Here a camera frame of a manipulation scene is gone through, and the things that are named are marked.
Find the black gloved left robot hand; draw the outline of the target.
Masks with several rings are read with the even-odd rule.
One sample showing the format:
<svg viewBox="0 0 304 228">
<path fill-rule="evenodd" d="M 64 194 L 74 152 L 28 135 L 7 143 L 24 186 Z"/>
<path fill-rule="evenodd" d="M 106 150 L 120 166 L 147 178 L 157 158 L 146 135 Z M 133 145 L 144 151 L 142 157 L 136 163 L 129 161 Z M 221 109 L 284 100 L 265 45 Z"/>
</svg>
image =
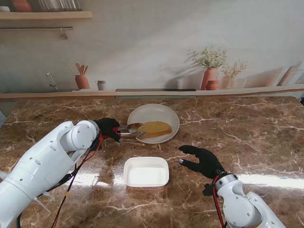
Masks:
<svg viewBox="0 0 304 228">
<path fill-rule="evenodd" d="M 121 141 L 120 135 L 117 133 L 117 129 L 120 124 L 113 118 L 101 118 L 95 120 L 98 128 L 100 129 L 102 139 L 112 138 L 116 142 Z"/>
</svg>

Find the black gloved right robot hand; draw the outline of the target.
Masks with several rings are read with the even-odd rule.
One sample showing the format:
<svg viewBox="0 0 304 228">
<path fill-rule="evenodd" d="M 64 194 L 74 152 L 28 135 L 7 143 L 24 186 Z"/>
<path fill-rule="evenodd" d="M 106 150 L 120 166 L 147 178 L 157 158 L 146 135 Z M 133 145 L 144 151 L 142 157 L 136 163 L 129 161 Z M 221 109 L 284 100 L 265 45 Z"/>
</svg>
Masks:
<svg viewBox="0 0 304 228">
<path fill-rule="evenodd" d="M 207 149 L 183 145 L 179 150 L 185 154 L 195 155 L 195 157 L 198 158 L 198 163 L 183 159 L 179 160 L 180 165 L 194 172 L 199 172 L 209 179 L 215 179 L 218 175 L 221 176 L 227 173 L 218 158 Z"/>
</svg>

